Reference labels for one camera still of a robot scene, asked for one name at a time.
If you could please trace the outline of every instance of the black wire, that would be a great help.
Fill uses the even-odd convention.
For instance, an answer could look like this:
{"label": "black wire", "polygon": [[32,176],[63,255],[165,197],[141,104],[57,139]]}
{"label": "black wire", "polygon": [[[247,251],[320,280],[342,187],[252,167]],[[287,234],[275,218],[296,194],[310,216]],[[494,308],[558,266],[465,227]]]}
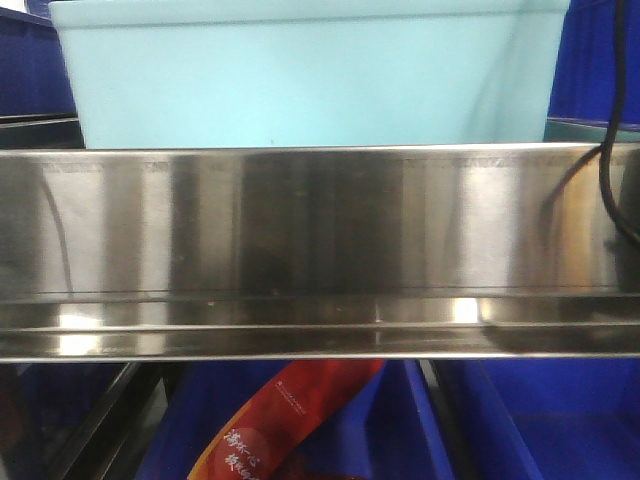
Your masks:
{"label": "black wire", "polygon": [[580,157],[564,174],[547,199],[543,202],[542,213],[548,213],[555,200],[564,191],[571,179],[584,168],[589,161],[600,154],[598,180],[600,196],[609,218],[616,230],[636,248],[640,249],[640,231],[622,215],[611,191],[611,153],[616,140],[627,96],[627,52],[625,28],[626,0],[616,0],[613,24],[613,47],[615,55],[615,91],[611,117],[603,142]]}
{"label": "black wire", "polygon": [[626,0],[616,0],[614,14],[614,53],[616,67],[615,94],[611,119],[602,142],[600,154],[600,194],[602,202],[618,232],[636,248],[640,249],[640,232],[622,215],[611,192],[611,152],[622,121],[627,95],[627,52],[625,29]]}
{"label": "black wire", "polygon": [[587,164],[598,156],[602,152],[602,145],[597,145],[589,150],[587,153],[582,155],[578,160],[575,161],[569,170],[565,172],[563,177],[551,191],[551,193],[547,196],[546,200],[542,203],[542,212],[548,212],[555,203],[556,199],[562,194],[565,187],[569,184],[571,179],[576,176],[576,174],[582,170]]}

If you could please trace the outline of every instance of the brushed metal surface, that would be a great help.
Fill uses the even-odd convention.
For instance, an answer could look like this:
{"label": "brushed metal surface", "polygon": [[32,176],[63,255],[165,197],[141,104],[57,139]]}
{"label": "brushed metal surface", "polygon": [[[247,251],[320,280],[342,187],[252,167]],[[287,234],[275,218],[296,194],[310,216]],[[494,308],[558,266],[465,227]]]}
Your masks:
{"label": "brushed metal surface", "polygon": [[0,152],[0,356],[640,353],[588,148]]}

